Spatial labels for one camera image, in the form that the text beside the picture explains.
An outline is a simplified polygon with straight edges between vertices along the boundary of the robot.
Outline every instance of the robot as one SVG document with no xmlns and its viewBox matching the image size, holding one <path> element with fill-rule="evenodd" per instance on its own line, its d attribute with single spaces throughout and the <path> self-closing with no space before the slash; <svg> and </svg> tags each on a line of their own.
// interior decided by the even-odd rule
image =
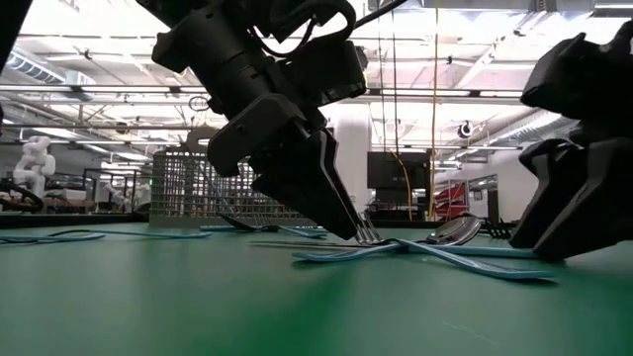
<svg viewBox="0 0 633 356">
<path fill-rule="evenodd" d="M 118 190 L 112 186 L 110 183 L 106 183 L 104 188 L 110 192 L 112 195 L 112 201 L 120 206 L 123 206 L 129 210 L 133 210 L 136 207 L 139 207 L 143 204 L 149 203 L 150 199 L 150 187 L 149 184 L 140 184 L 135 187 L 128 187 L 125 191 Z"/>
<path fill-rule="evenodd" d="M 29 185 L 39 198 L 45 195 L 46 177 L 55 172 L 55 157 L 48 154 L 49 146 L 50 138 L 32 136 L 22 146 L 22 158 L 13 170 L 13 182 L 18 186 Z"/>
</svg>

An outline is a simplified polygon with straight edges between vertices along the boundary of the black machine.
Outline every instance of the black machine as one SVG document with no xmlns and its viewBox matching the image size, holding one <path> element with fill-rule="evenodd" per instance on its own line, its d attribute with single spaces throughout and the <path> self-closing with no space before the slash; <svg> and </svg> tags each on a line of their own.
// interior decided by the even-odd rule
<svg viewBox="0 0 633 356">
<path fill-rule="evenodd" d="M 632 38 L 630 21 L 609 44 L 593 44 L 579 34 L 536 64 L 521 102 L 579 122 L 570 140 L 548 139 L 520 155 L 539 186 L 512 246 L 557 261 L 629 238 Z"/>
<path fill-rule="evenodd" d="M 367 188 L 376 190 L 374 210 L 388 213 L 373 213 L 387 220 L 408 220 L 406 211 L 413 189 L 430 191 L 430 155 L 424 152 L 402 152 L 398 158 L 390 152 L 367 153 Z M 418 197 L 413 205 L 416 216 L 424 220 L 423 211 L 428 207 L 428 194 Z"/>
</svg>

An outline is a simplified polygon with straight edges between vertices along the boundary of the ceiling light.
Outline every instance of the ceiling light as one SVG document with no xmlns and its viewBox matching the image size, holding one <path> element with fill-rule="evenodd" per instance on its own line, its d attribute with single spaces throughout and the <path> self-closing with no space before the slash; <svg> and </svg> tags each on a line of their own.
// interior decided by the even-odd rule
<svg viewBox="0 0 633 356">
<path fill-rule="evenodd" d="M 86 144 L 86 148 L 91 149 L 95 152 L 99 152 L 99 153 L 104 153 L 104 154 L 110 154 L 110 151 L 105 149 L 105 148 L 101 148 L 99 146 L 95 146 L 92 144 Z"/>
<path fill-rule="evenodd" d="M 131 159 L 131 160 L 150 160 L 151 159 L 145 155 L 138 154 L 138 153 L 117 152 L 116 154 L 123 158 Z"/>
<path fill-rule="evenodd" d="M 144 145 L 179 145 L 178 141 L 131 141 L 130 144 L 144 144 Z"/>
<path fill-rule="evenodd" d="M 521 146 L 468 146 L 468 148 L 476 147 L 480 150 L 521 150 L 523 147 Z"/>
<path fill-rule="evenodd" d="M 29 143 L 29 141 L 27 139 L 21 139 L 20 143 Z M 50 144 L 69 144 L 70 141 L 68 140 L 62 140 L 62 139 L 52 139 L 50 141 Z"/>
<path fill-rule="evenodd" d="M 180 91 L 183 93 L 207 94 L 207 90 L 202 86 L 180 87 Z"/>
<path fill-rule="evenodd" d="M 633 4 L 595 4 L 596 9 L 633 9 Z"/>
<path fill-rule="evenodd" d="M 423 89 L 383 89 L 383 94 L 385 95 L 411 95 L 411 96 L 469 96 L 471 95 L 470 90 L 437 90 L 433 93 L 432 90 Z"/>
<path fill-rule="evenodd" d="M 77 141 L 76 143 L 79 144 L 126 144 L 124 141 L 91 141 L 91 140 L 81 140 L 81 141 Z"/>
<path fill-rule="evenodd" d="M 72 88 L 67 85 L 0 85 L 0 91 L 19 92 L 71 92 Z"/>
<path fill-rule="evenodd" d="M 80 137 L 79 134 L 77 133 L 72 133 L 68 130 L 64 130 L 64 129 L 34 129 L 34 131 L 37 131 L 38 133 L 42 133 L 42 134 L 50 134 L 50 135 L 54 135 L 57 137 L 63 137 L 63 138 L 76 138 L 76 137 Z"/>
<path fill-rule="evenodd" d="M 479 93 L 483 97 L 501 97 L 501 98 L 520 98 L 523 92 L 504 90 L 504 91 L 483 91 Z"/>
<path fill-rule="evenodd" d="M 163 86 L 100 86 L 86 85 L 81 90 L 86 93 L 169 93 L 169 87 Z"/>
</svg>

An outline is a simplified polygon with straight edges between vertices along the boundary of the metal wire rack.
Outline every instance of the metal wire rack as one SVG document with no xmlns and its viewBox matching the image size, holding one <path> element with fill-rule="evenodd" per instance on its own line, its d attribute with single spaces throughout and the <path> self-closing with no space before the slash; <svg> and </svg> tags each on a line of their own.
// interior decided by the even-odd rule
<svg viewBox="0 0 633 356">
<path fill-rule="evenodd" d="M 312 226 L 310 220 L 255 192 L 250 184 L 257 175 L 246 164 L 240 174 L 221 177 L 203 153 L 168 147 L 154 153 L 149 223 L 156 226 L 226 224 L 217 213 L 244 223 L 261 219 L 277 225 Z"/>
</svg>

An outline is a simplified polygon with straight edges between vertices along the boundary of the green table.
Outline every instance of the green table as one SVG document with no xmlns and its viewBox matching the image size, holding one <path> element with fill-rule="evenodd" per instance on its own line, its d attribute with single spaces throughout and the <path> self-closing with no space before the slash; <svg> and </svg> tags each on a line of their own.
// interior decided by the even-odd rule
<svg viewBox="0 0 633 356">
<path fill-rule="evenodd" d="M 565 265 L 497 261 L 559 276 L 528 285 L 422 255 L 297 263 L 253 239 L 297 238 L 1 245 L 0 355 L 633 355 L 632 242 Z"/>
</svg>

